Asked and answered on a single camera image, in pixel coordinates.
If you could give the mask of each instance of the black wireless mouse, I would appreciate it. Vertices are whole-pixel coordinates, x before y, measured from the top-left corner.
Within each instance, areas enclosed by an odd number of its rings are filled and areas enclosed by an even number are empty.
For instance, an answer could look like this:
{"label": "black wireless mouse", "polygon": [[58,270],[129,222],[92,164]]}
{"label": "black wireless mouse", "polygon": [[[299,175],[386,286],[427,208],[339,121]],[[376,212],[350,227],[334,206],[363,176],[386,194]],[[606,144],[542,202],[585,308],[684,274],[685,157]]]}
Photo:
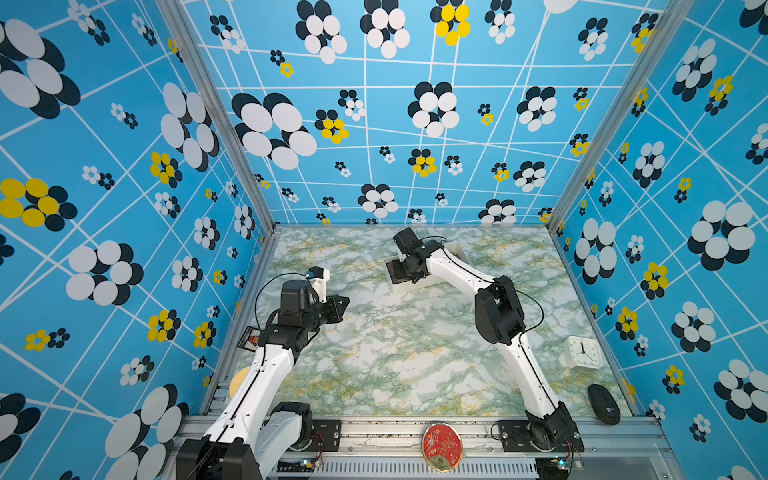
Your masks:
{"label": "black wireless mouse", "polygon": [[587,388],[587,394],[589,395],[589,403],[592,404],[592,409],[598,420],[607,425],[619,423],[619,420],[621,420],[619,405],[611,393],[608,392],[608,389],[593,383]]}

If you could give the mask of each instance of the blue wall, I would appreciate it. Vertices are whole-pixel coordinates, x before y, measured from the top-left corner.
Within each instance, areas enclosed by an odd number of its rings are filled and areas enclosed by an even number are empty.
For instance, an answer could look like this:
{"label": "blue wall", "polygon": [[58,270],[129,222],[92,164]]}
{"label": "blue wall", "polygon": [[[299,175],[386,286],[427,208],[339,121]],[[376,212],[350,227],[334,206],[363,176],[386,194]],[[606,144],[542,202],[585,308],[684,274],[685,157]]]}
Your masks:
{"label": "blue wall", "polygon": [[545,222],[665,5],[184,2],[275,220],[315,224]]}
{"label": "blue wall", "polygon": [[154,2],[44,3],[0,7],[0,478],[153,478],[263,233]]}
{"label": "blue wall", "polygon": [[746,5],[694,3],[558,229],[688,478],[768,476],[768,18]]}

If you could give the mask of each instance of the red circular object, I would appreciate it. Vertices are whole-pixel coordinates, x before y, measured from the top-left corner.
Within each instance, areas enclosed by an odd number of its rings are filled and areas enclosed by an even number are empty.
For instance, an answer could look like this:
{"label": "red circular object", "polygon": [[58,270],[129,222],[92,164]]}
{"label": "red circular object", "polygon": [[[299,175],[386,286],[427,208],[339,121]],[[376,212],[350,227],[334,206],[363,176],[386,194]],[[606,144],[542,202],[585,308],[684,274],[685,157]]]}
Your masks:
{"label": "red circular object", "polygon": [[429,466],[450,472],[462,461],[462,439],[446,423],[435,423],[424,432],[422,453]]}

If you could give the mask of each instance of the clock face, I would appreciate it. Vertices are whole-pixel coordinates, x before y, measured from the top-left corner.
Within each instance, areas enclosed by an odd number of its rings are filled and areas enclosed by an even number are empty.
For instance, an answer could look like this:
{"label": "clock face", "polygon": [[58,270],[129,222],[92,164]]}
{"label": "clock face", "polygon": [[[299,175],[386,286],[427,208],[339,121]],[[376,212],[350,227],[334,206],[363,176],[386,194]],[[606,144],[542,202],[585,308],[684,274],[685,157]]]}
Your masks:
{"label": "clock face", "polygon": [[602,358],[597,341],[578,336],[568,338],[568,350],[571,358],[579,365],[600,366]]}

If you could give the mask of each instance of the gold rim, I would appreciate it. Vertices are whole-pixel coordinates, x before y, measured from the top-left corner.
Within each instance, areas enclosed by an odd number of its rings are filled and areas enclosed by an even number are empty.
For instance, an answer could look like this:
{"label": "gold rim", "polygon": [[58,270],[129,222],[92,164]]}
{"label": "gold rim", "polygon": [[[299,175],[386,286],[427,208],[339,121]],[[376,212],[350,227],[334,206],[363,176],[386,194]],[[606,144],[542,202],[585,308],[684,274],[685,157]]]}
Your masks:
{"label": "gold rim", "polygon": [[[435,467],[435,466],[434,466],[432,463],[430,463],[430,461],[427,459],[427,455],[426,455],[426,452],[424,451],[424,439],[425,439],[425,437],[426,437],[426,435],[427,435],[427,432],[429,432],[429,430],[431,430],[431,429],[432,429],[432,427],[436,427],[436,426],[438,426],[438,425],[440,425],[440,426],[444,426],[444,427],[448,427],[449,429],[451,429],[451,431],[452,431],[452,432],[453,432],[453,433],[456,435],[456,438],[458,439],[458,445],[459,445],[459,447],[461,447],[461,450],[462,450],[462,451],[459,453],[458,462],[456,462],[456,465],[453,465],[453,466],[451,466],[451,468],[450,468],[450,469],[448,469],[448,470],[441,470],[440,468],[437,468],[437,467]],[[435,469],[436,471],[438,471],[438,472],[441,472],[441,473],[448,473],[448,472],[452,472],[452,471],[453,471],[453,470],[455,470],[455,469],[456,469],[456,468],[457,468],[459,465],[461,465],[461,463],[462,463],[462,460],[464,459],[464,443],[462,442],[462,437],[461,437],[461,436],[458,434],[458,432],[456,431],[456,429],[454,429],[453,427],[451,427],[451,426],[450,426],[449,424],[447,424],[447,423],[444,423],[444,422],[435,422],[435,423],[432,423],[430,426],[428,426],[428,427],[426,428],[426,430],[424,431],[424,435],[422,435],[422,457],[424,457],[424,460],[427,462],[427,465],[429,465],[430,467],[432,467],[432,468],[433,468],[433,469]]]}

